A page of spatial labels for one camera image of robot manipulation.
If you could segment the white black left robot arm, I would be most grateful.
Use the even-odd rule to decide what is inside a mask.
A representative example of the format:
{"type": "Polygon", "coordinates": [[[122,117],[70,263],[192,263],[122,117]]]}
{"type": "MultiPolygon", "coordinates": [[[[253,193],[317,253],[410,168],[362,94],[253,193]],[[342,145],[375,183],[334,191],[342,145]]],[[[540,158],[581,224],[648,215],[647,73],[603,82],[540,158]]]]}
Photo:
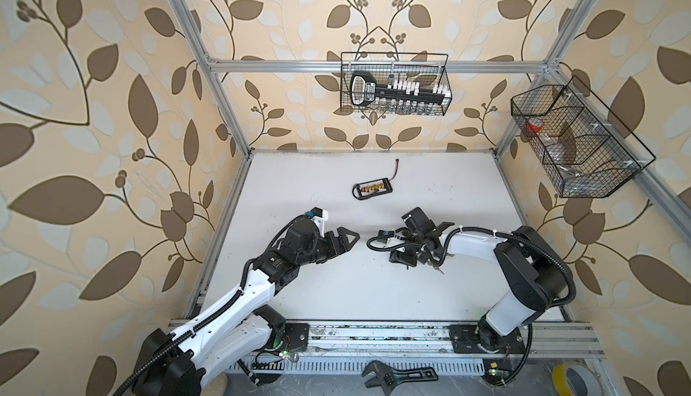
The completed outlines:
{"type": "Polygon", "coordinates": [[[327,219],[318,208],[293,218],[261,255],[246,262],[239,283],[220,300],[171,333],[149,334],[115,394],[200,395],[244,356],[280,347],[285,320],[271,300],[301,267],[335,259],[360,239],[344,227],[326,231],[327,219]]]}

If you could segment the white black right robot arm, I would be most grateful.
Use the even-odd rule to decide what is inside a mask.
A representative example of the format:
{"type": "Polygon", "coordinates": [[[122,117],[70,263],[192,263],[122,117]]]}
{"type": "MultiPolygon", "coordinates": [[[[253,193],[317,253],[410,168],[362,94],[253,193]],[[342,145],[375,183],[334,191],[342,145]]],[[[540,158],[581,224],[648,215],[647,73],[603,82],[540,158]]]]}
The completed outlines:
{"type": "Polygon", "coordinates": [[[451,331],[457,353],[498,353],[521,338],[546,311],[570,304],[576,297],[572,271],[538,232],[521,226],[513,232],[432,221],[380,230],[366,241],[369,250],[386,252],[389,261],[411,268],[430,264],[439,269],[453,255],[466,255],[495,263],[509,291],[485,313],[474,328],[451,331]]]}

